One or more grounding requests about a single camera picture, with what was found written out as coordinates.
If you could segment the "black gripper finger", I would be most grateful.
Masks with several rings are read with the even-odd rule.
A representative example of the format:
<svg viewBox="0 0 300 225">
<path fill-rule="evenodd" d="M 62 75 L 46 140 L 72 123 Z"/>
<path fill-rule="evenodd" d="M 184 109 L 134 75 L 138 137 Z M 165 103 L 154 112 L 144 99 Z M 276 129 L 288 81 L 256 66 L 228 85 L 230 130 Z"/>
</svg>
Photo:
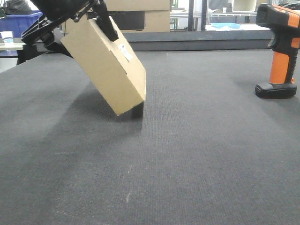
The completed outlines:
<svg viewBox="0 0 300 225">
<path fill-rule="evenodd" d="M 63 46 L 61 42 L 57 41 L 52 41 L 50 40 L 49 42 L 44 42 L 44 46 L 47 50 L 55 52 L 55 53 L 61 53 L 64 54 L 70 58 L 72 58 L 71 54 L 69 51 Z"/>
<path fill-rule="evenodd" d="M 112 25 L 107 6 L 105 2 L 96 2 L 93 11 L 97 14 L 96 23 L 98 27 L 104 32 L 110 41 L 116 41 L 119 36 L 117 31 Z"/>
</svg>

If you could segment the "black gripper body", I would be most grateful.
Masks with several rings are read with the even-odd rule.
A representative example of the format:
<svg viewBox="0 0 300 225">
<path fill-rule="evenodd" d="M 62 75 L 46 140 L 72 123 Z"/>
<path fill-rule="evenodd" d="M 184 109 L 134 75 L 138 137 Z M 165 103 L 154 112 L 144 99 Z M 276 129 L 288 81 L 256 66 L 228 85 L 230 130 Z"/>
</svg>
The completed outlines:
<svg viewBox="0 0 300 225">
<path fill-rule="evenodd" d="M 43 13 L 26 31 L 21 40 L 28 46 L 36 41 L 60 41 L 60 37 L 53 32 L 55 28 L 72 19 L 78 22 L 96 2 L 102 0 L 33 0 L 32 3 Z"/>
</svg>

